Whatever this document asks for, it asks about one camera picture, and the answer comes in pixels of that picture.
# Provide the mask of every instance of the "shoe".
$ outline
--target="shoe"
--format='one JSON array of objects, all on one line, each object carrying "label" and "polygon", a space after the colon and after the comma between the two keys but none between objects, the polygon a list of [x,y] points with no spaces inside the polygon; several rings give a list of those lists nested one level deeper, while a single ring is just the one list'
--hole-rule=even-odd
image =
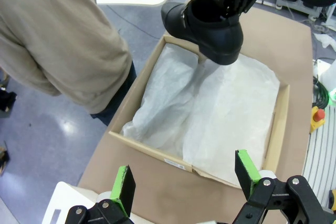
[{"label": "shoe", "polygon": [[200,52],[215,63],[229,65],[237,60],[243,44],[239,16],[224,18],[213,0],[168,2],[161,16],[170,35],[198,44]]}]

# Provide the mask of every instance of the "brown table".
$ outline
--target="brown table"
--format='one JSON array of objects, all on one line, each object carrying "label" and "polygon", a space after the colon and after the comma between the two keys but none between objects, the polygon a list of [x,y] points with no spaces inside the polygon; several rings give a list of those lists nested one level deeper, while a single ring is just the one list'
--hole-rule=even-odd
[{"label": "brown table", "polygon": [[[260,55],[263,63],[290,84],[285,139],[276,172],[280,180],[286,181],[302,173],[308,145],[312,99],[310,28],[256,8],[240,20],[243,51]],[[118,167],[129,164],[137,184],[132,208],[135,214],[169,224],[209,220],[231,223],[235,219],[245,202],[240,189],[188,173],[112,141],[108,136],[110,126],[83,174],[80,187],[97,193],[111,190]],[[273,211],[265,223],[286,222],[280,212]]]}]

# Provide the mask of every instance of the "jeans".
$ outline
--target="jeans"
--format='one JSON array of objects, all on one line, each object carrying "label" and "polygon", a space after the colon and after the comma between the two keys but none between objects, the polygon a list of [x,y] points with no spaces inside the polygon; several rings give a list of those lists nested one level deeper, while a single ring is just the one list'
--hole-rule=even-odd
[{"label": "jeans", "polygon": [[128,74],[125,82],[122,84],[120,89],[115,93],[115,95],[113,96],[107,107],[100,113],[91,114],[92,118],[98,118],[100,121],[103,122],[103,124],[108,126],[115,112],[119,108],[119,105],[121,104],[128,90],[132,86],[134,80],[136,79],[136,75],[137,74],[135,73],[134,64],[132,63],[130,73]]}]

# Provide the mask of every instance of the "beige sweater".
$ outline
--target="beige sweater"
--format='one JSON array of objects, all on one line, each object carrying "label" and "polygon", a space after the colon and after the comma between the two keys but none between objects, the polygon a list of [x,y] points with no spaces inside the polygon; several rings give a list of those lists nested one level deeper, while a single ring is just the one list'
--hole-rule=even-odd
[{"label": "beige sweater", "polygon": [[99,113],[131,63],[95,0],[0,0],[0,66],[24,85]]}]

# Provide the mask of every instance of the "barcode label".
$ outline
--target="barcode label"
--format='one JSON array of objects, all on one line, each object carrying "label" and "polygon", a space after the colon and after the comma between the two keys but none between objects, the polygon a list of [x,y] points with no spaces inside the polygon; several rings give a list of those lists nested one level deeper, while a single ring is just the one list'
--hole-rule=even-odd
[{"label": "barcode label", "polygon": [[183,165],[180,165],[180,164],[178,164],[178,163],[175,163],[175,162],[173,162],[173,161],[171,161],[171,160],[169,160],[169,159],[164,159],[164,161],[166,162],[166,163],[168,163],[168,164],[170,164],[170,165],[173,165],[173,166],[176,166],[177,168],[180,168],[180,169],[182,169],[182,170],[185,170],[185,168],[184,168],[184,166]]}]

